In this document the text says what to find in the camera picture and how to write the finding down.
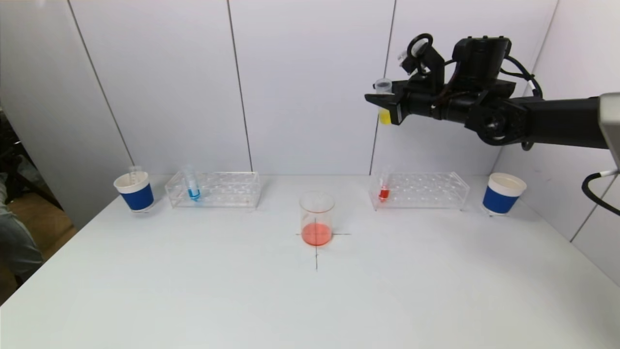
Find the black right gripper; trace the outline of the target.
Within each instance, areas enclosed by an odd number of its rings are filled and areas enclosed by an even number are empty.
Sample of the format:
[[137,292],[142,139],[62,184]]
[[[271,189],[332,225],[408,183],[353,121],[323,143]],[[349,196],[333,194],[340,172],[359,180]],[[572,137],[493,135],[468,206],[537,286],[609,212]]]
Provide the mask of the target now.
[[406,117],[420,115],[432,117],[432,106],[439,97],[439,92],[427,81],[395,81],[393,94],[365,94],[366,102],[375,105],[378,111],[390,114],[392,125],[401,125]]

